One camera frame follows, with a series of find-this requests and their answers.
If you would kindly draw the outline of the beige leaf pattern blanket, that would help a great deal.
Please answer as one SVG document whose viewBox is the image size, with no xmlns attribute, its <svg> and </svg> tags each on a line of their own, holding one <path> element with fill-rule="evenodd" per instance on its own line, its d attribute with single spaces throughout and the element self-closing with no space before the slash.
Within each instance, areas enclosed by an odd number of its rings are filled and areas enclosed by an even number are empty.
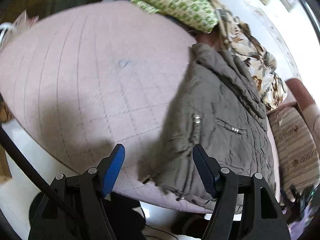
<svg viewBox="0 0 320 240">
<path fill-rule="evenodd" d="M 234 16 L 228 7 L 219 0 L 208 1 L 219 20 L 221 47 L 247 66 L 266 109 L 277 109 L 287 97 L 287 85 L 276 73 L 275 57 L 252 36 L 249 25 Z"/>
</svg>

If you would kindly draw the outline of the grey quilted jacket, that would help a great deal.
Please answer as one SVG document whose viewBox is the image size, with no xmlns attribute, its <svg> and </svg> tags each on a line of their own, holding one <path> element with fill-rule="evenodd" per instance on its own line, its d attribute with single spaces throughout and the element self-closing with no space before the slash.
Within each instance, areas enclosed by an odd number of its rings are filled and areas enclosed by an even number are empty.
<svg viewBox="0 0 320 240">
<path fill-rule="evenodd" d="M 144 199 L 172 209 L 184 201 L 214 207 L 192 158 L 196 144 L 236 174 L 261 173 L 275 190 L 267 124 L 266 108 L 240 59 L 207 44 L 193 45 L 179 88 L 165 90 L 139 121 Z"/>
</svg>

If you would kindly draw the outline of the cardboard box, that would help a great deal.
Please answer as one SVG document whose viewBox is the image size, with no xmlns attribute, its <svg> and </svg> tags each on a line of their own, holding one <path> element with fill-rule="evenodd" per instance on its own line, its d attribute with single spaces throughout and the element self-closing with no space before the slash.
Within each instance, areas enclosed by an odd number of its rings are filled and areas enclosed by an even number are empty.
<svg viewBox="0 0 320 240">
<path fill-rule="evenodd" d="M 0 184 L 3 185 L 12 179 L 5 149 L 0 146 Z"/>
</svg>

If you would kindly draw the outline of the pink quilted bed cover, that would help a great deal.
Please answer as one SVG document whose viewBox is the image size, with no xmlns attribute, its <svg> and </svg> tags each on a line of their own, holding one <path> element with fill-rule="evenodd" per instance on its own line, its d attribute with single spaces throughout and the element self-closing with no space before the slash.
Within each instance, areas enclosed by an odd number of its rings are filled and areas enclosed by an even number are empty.
<svg viewBox="0 0 320 240">
<path fill-rule="evenodd" d="M 4 47 L 1 95 L 28 134 L 78 173 L 123 144 L 114 190 L 147 202 L 139 121 L 165 90 L 179 88 L 195 44 L 171 20 L 129 2 L 75 7 L 40 20 Z"/>
</svg>

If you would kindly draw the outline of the striped beige sofa cushion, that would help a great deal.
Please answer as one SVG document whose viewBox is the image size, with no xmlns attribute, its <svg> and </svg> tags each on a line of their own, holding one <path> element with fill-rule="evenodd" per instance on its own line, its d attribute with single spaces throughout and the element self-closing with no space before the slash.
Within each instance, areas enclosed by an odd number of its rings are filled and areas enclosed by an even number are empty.
<svg viewBox="0 0 320 240">
<path fill-rule="evenodd" d="M 319 183 L 319 153 L 311 132 L 295 107 L 285 107 L 268 116 L 276 144 L 281 188 L 289 199 Z"/>
</svg>

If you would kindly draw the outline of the green white checkered blanket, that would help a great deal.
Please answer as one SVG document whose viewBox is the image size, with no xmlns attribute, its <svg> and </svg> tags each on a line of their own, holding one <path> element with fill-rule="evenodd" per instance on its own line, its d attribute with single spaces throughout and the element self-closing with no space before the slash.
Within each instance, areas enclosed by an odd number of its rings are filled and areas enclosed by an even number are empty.
<svg viewBox="0 0 320 240">
<path fill-rule="evenodd" d="M 169 15 L 203 33 L 210 33 L 219 20 L 208 0 L 130 0 L 150 14 Z"/>
</svg>

